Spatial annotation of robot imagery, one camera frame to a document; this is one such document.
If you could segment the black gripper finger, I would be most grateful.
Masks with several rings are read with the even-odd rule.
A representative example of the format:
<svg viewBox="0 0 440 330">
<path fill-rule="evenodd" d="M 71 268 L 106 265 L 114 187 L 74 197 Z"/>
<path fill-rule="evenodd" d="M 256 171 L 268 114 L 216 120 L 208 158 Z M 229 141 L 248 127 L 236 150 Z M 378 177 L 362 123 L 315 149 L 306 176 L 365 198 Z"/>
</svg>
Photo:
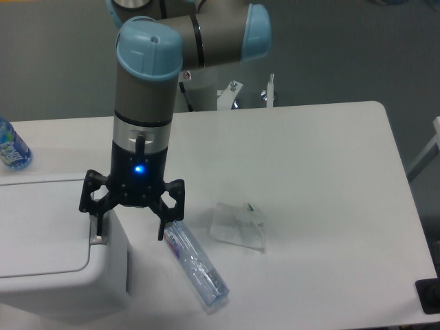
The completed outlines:
<svg viewBox="0 0 440 330">
<path fill-rule="evenodd" d="M 94 200 L 91 195 L 102 186 L 107 189 L 106 195 L 99 200 Z M 79 211 L 88 212 L 97 218 L 96 234 L 98 236 L 101 236 L 103 233 L 104 214 L 119 203 L 120 187 L 116 186 L 116 182 L 113 178 L 111 176 L 101 175 L 96 170 L 89 169 L 83 181 Z"/>
<path fill-rule="evenodd" d="M 157 239 L 163 240 L 166 227 L 172 226 L 174 221 L 182 221 L 185 213 L 185 182 L 183 179 L 176 179 L 169 183 L 164 181 L 152 190 L 152 202 L 149 208 L 159 217 L 159 230 Z M 175 200 L 175 205 L 168 207 L 162 195 L 168 193 Z"/>
</svg>

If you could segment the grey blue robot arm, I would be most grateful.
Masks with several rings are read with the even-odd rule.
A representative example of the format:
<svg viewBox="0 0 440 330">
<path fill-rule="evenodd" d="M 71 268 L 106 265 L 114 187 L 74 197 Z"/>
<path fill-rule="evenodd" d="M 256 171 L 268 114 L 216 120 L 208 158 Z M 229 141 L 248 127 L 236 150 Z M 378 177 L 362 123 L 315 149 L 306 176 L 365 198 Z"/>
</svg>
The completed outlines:
<svg viewBox="0 0 440 330">
<path fill-rule="evenodd" d="M 111 169 L 87 171 L 79 204 L 100 241 L 118 205 L 150 208 L 160 231 L 184 218 L 184 181 L 164 181 L 180 73 L 261 58 L 272 46 L 261 4 L 108 1 L 107 8 L 119 29 Z"/>
</svg>

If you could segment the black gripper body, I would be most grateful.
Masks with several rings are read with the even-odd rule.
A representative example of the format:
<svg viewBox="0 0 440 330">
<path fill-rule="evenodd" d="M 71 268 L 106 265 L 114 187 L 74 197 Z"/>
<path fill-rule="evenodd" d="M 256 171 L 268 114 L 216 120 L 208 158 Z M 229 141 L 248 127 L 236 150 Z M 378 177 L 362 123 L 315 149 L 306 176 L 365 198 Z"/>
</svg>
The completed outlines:
<svg viewBox="0 0 440 330">
<path fill-rule="evenodd" d="M 108 203 L 158 208 L 165 191 L 164 170 L 168 150 L 136 155 L 112 143 L 111 170 L 106 186 Z"/>
</svg>

